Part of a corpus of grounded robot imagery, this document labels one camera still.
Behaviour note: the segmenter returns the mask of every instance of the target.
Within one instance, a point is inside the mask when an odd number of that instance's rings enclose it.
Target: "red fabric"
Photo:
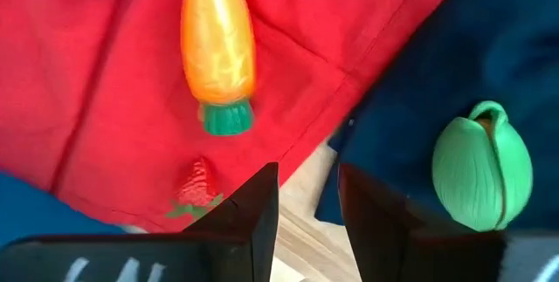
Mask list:
[[[265,163],[284,182],[441,0],[247,0],[254,129],[212,137],[179,53],[182,0],[0,0],[0,168],[90,217],[147,230],[199,155],[229,195]]]

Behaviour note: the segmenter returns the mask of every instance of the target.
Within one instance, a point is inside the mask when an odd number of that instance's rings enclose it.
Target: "dark blue cloth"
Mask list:
[[[0,249],[19,238],[47,234],[120,234],[53,196],[0,173]]]
[[[433,146],[482,100],[505,107],[532,157],[532,196],[510,227],[559,229],[559,0],[445,0],[335,137],[339,161],[446,214]],[[336,167],[316,217],[342,224]]]

